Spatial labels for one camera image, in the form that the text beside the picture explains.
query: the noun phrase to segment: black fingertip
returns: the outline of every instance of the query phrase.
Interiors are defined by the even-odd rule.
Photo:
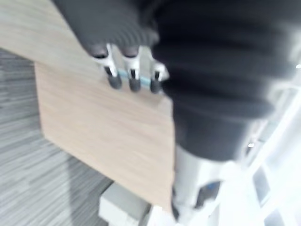
[[[129,80],[130,89],[132,92],[139,92],[141,89],[140,79],[130,79]]]
[[[116,77],[109,76],[108,81],[109,81],[110,86],[113,89],[120,89],[122,86],[122,81],[121,81],[120,75],[117,75]]]

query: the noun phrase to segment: gray carpet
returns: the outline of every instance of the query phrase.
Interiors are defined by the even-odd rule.
[[[105,226],[110,183],[43,138],[33,64],[0,50],[0,226]]]

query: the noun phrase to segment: floor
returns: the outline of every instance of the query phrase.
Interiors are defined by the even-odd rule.
[[[110,183],[43,138],[33,64],[0,50],[0,225],[106,226]]]

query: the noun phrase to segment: white object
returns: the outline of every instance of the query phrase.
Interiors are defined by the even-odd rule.
[[[112,46],[110,44],[107,44],[106,50],[108,51],[107,57],[102,58],[102,59],[93,57],[92,60],[103,67],[108,67],[112,73],[112,76],[116,77],[118,75],[118,72],[117,72],[117,68],[114,63]]]
[[[98,216],[110,226],[138,226],[148,209],[146,201],[113,183],[100,197]]]

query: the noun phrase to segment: black cloth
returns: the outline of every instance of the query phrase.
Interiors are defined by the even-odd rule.
[[[100,29],[99,37],[104,32],[100,24],[115,31],[111,25],[131,17],[129,24],[134,28],[130,41],[120,41],[120,36],[110,40],[107,33],[105,41],[121,45],[156,43],[154,57],[166,65],[170,74],[163,89],[174,103],[175,142],[204,158],[239,158],[253,122],[273,113],[270,97],[278,91],[279,84],[295,75],[296,49],[301,41],[301,1],[116,0],[119,8],[111,10],[116,15],[121,10],[122,16],[112,24],[97,15],[95,2],[101,7],[104,1],[55,3],[84,47],[86,36],[94,39],[89,41],[93,44],[100,42],[93,33]],[[89,2],[94,2],[93,9]],[[121,2],[130,3],[122,9]],[[74,13],[83,12],[78,4],[85,5],[81,18]]]

